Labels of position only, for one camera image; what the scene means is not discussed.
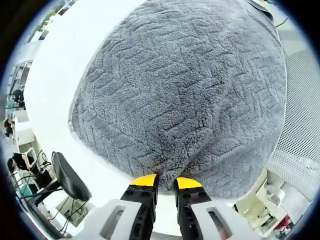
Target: gray fleece fabric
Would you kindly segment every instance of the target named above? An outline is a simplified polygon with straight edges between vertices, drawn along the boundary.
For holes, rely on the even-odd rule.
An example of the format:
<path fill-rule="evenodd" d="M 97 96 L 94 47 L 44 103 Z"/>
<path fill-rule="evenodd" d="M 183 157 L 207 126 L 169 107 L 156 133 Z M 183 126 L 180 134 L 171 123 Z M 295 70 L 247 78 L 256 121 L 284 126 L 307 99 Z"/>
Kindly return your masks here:
<path fill-rule="evenodd" d="M 161 191 L 184 176 L 233 199 L 278 142 L 285 61 L 272 21 L 245 0 L 148 0 L 107 37 L 77 94 L 73 129 L 107 162 L 159 173 Z"/>

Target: fleece blanket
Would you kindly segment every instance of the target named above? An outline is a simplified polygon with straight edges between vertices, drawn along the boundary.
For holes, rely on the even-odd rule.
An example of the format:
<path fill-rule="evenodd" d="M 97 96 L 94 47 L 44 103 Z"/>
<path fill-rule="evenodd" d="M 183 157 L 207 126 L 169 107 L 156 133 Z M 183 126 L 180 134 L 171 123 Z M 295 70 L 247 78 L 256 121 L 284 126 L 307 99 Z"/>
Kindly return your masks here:
<path fill-rule="evenodd" d="M 121 171 L 159 173 L 160 191 L 184 176 L 233 199 L 270 159 L 285 102 L 285 61 L 268 14 L 245 0 L 148 0 L 97 52 L 71 122 Z"/>

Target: black office chair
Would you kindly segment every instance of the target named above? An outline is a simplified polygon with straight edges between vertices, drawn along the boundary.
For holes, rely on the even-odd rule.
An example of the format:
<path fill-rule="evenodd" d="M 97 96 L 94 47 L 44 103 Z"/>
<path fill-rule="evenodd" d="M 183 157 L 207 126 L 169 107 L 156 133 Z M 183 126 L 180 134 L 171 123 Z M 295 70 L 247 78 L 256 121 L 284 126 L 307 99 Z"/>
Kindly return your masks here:
<path fill-rule="evenodd" d="M 50 183 L 41 192 L 29 195 L 31 205 L 38 206 L 51 193 L 60 191 L 61 188 L 71 198 L 87 202 L 91 198 L 91 193 L 81 178 L 76 174 L 66 158 L 61 152 L 52 153 L 52 164 L 57 180 Z"/>

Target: chair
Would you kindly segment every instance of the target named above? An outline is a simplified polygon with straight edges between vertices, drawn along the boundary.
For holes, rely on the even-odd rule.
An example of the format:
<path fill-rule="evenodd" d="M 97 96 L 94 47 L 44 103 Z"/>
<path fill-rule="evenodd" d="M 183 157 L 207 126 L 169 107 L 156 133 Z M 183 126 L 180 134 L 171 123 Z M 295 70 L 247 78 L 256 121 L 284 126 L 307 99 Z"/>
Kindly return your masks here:
<path fill-rule="evenodd" d="M 38 206 L 47 196 L 53 192 L 60 191 L 61 188 L 75 200 L 87 202 L 91 198 L 92 195 L 89 189 L 61 152 L 52 153 L 52 164 L 57 180 L 50 183 L 41 192 L 28 196 L 34 197 L 30 200 L 31 205 Z"/>

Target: perforated metal panel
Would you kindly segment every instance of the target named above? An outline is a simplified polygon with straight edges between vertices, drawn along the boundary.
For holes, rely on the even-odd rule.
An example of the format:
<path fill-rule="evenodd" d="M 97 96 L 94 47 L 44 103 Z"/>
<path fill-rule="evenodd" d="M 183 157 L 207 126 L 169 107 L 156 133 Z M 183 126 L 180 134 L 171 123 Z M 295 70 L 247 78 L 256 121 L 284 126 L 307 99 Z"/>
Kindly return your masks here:
<path fill-rule="evenodd" d="M 267 169 L 309 200 L 320 186 L 320 69 L 297 30 L 278 31 L 287 68 L 284 128 Z"/>

